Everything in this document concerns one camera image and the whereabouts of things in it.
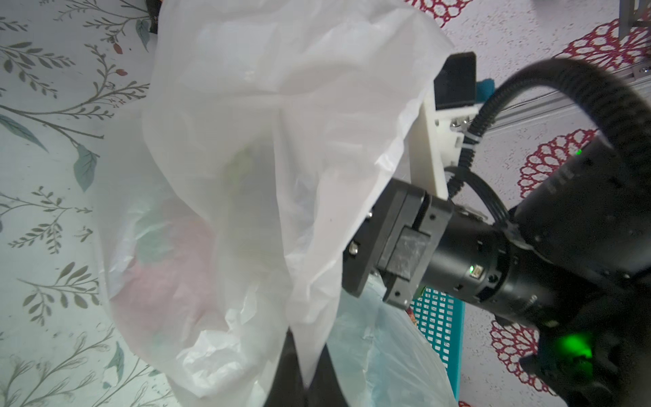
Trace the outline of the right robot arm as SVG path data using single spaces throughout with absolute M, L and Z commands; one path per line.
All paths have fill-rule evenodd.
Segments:
M 471 170 L 474 148 L 508 102 L 536 86 L 563 93 L 599 129 L 517 206 Z M 535 327 L 519 365 L 569 406 L 650 403 L 650 109 L 616 76 L 573 59 L 514 74 L 484 103 L 444 180 L 471 187 L 488 224 L 414 182 L 393 179 L 343 254 L 342 286 L 380 275 L 403 309 L 419 286 L 502 324 Z

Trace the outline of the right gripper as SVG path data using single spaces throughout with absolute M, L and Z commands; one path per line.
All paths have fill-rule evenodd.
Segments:
M 377 273 L 386 288 L 382 301 L 407 309 L 453 213 L 451 201 L 391 180 L 344 249 L 342 288 L 359 297 Z

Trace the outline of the white plastic bag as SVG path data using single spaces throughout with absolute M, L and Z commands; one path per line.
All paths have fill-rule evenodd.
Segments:
M 442 361 L 380 281 L 359 298 L 342 289 L 344 249 L 453 48 L 401 1 L 163 3 L 149 92 L 111 121 L 93 204 L 119 330 L 111 300 L 137 221 L 172 201 L 214 234 L 224 327 L 178 354 L 132 350 L 181 405 L 263 406 L 288 329 L 303 383 L 327 346 L 349 406 L 454 405 Z

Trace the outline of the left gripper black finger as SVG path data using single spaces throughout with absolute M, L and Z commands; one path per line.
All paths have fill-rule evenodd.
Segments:
M 321 352 L 310 386 L 303 383 L 293 333 L 287 331 L 264 407 L 349 407 L 345 399 L 327 346 Z

